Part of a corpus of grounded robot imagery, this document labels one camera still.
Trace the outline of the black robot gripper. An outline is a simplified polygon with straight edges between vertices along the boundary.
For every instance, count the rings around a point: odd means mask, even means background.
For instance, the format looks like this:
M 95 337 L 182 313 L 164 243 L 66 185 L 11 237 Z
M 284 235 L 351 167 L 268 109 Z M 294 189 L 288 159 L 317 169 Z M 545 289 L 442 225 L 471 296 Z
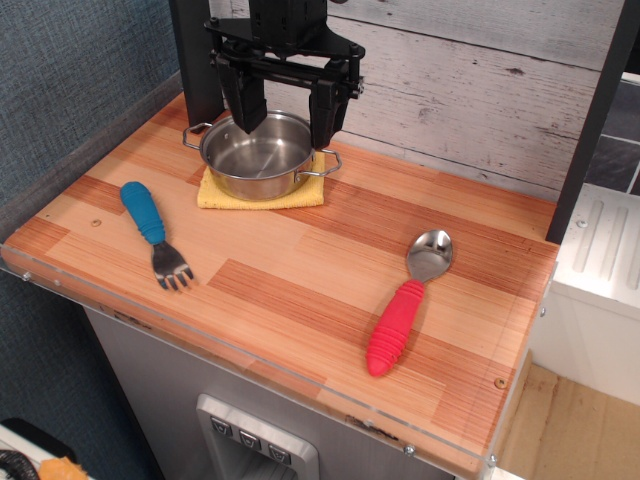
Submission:
M 326 1 L 251 1 L 246 18 L 212 17 L 212 58 L 235 124 L 252 133 L 266 118 L 264 80 L 311 88 L 311 144 L 329 145 L 349 99 L 362 93 L 361 45 L 333 32 Z

